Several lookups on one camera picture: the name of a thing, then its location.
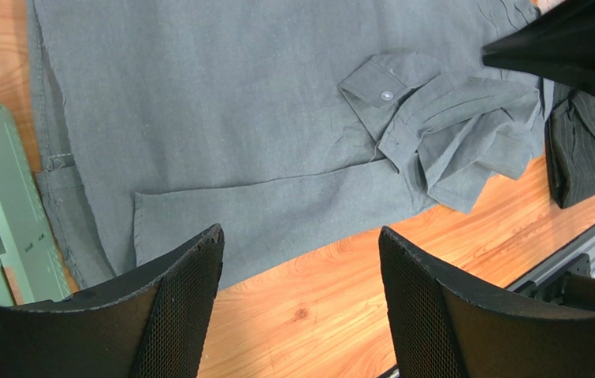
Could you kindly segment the grey long sleeve shirt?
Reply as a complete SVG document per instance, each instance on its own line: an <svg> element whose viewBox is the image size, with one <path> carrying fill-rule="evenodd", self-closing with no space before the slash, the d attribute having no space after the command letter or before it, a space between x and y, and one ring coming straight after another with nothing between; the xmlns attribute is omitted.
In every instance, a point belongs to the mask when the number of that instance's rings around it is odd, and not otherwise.
<svg viewBox="0 0 595 378"><path fill-rule="evenodd" d="M212 224L229 287L543 150L552 84L481 49L530 1L29 1L37 180L82 288Z"/></svg>

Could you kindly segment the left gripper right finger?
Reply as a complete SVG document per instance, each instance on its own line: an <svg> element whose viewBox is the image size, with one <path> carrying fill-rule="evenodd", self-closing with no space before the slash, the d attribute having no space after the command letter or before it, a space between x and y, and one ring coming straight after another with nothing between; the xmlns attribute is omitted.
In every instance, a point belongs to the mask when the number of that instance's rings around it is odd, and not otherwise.
<svg viewBox="0 0 595 378"><path fill-rule="evenodd" d="M505 290L383 227L378 240L402 377L595 377L595 279L552 304Z"/></svg>

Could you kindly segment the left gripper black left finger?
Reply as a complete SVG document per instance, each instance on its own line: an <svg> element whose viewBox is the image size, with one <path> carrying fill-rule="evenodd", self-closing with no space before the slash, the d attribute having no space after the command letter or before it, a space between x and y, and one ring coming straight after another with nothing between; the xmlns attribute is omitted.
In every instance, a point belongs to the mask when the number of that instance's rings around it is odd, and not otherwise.
<svg viewBox="0 0 595 378"><path fill-rule="evenodd" d="M221 278L217 224L59 302L0 306L0 377L194 377Z"/></svg>

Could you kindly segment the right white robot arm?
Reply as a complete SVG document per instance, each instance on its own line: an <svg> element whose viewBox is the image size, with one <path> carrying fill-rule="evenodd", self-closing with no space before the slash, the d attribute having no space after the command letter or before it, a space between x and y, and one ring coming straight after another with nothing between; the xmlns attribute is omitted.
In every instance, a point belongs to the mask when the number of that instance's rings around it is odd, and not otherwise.
<svg viewBox="0 0 595 378"><path fill-rule="evenodd" d="M595 97L595 1L564 1L482 49L489 67L527 72Z"/></svg>

